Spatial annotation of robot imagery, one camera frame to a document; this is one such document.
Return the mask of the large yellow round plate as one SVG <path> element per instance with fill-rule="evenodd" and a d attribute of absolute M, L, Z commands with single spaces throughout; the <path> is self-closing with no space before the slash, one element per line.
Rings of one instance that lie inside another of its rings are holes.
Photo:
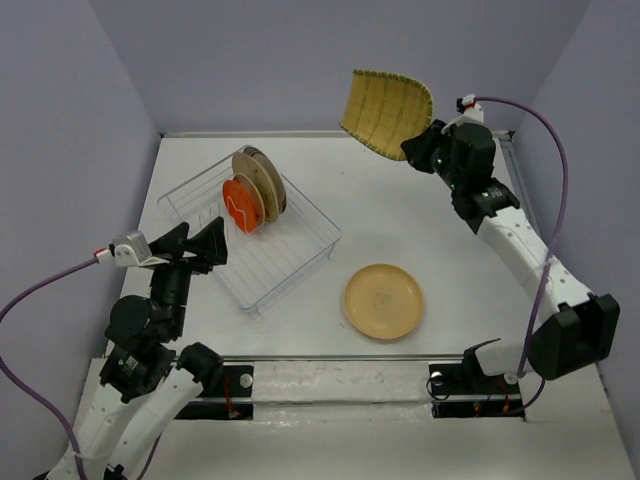
<path fill-rule="evenodd" d="M 425 302 L 419 283 L 408 272 L 390 264 L 372 264 L 347 281 L 343 308 L 350 324 L 361 334 L 395 341 L 420 325 Z"/>

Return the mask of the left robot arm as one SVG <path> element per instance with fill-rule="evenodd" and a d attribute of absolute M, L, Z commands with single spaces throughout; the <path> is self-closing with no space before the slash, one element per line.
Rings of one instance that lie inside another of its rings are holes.
<path fill-rule="evenodd" d="M 221 383 L 223 358 L 201 343 L 168 348 L 183 333 L 191 279 L 228 259 L 224 220 L 195 235 L 182 222 L 153 242 L 140 231 L 95 253 L 99 263 L 152 272 L 148 295 L 113 305 L 106 338 L 113 347 L 92 403 L 48 479 L 129 479 L 167 425 L 199 394 Z"/>

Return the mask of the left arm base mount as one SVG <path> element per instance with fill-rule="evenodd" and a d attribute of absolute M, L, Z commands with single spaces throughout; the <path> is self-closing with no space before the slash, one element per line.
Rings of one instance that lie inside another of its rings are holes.
<path fill-rule="evenodd" d="M 221 379 L 207 387 L 176 415 L 176 420 L 245 421 L 252 420 L 254 404 L 254 366 L 225 364 Z"/>

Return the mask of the yellow bamboo pattern plate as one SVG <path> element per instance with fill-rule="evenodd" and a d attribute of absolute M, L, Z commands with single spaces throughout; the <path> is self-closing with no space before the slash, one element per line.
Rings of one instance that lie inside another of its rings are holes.
<path fill-rule="evenodd" d="M 374 153 L 404 161 L 401 143 L 431 124 L 433 97 L 418 80 L 391 72 L 355 69 L 341 129 Z"/>

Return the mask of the beige floral square plate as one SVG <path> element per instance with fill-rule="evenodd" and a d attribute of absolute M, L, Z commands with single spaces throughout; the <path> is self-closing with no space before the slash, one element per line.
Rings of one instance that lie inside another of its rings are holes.
<path fill-rule="evenodd" d="M 232 169 L 235 174 L 247 177 L 260 194 L 264 209 L 265 220 L 275 222 L 280 216 L 277 189 L 268 171 L 252 156 L 236 152 L 232 156 Z"/>

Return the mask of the small beige flower plate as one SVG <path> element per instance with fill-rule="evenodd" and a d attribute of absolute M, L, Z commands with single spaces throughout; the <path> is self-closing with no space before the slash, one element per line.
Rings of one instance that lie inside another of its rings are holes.
<path fill-rule="evenodd" d="M 235 174 L 234 180 L 237 181 L 248 193 L 256 213 L 256 227 L 261 227 L 266 220 L 266 210 L 264 201 L 257 186 L 251 179 L 241 173 Z"/>

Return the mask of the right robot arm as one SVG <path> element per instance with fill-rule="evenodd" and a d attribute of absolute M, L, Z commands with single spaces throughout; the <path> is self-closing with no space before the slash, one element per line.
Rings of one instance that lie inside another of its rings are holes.
<path fill-rule="evenodd" d="M 438 175 L 449 187 L 456 214 L 532 301 L 523 340 L 489 340 L 465 351 L 462 384 L 482 392 L 497 376 L 517 379 L 530 372 L 551 381 L 606 359 L 619 303 L 610 294 L 595 294 L 550 253 L 518 198 L 493 175 L 496 144 L 490 130 L 436 120 L 401 149 L 414 169 Z"/>

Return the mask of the orange round plate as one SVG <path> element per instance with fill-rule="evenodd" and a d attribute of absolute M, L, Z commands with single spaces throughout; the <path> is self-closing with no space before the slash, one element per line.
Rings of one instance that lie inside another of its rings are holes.
<path fill-rule="evenodd" d="M 236 226 L 245 233 L 259 226 L 258 210 L 249 191 L 236 179 L 227 179 L 222 184 L 224 205 Z"/>

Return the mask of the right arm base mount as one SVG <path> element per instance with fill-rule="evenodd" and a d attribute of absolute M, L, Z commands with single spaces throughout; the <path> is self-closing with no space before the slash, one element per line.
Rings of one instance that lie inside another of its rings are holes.
<path fill-rule="evenodd" d="M 431 363 L 428 373 L 425 388 L 436 419 L 525 417 L 518 382 L 486 375 L 474 359 Z"/>

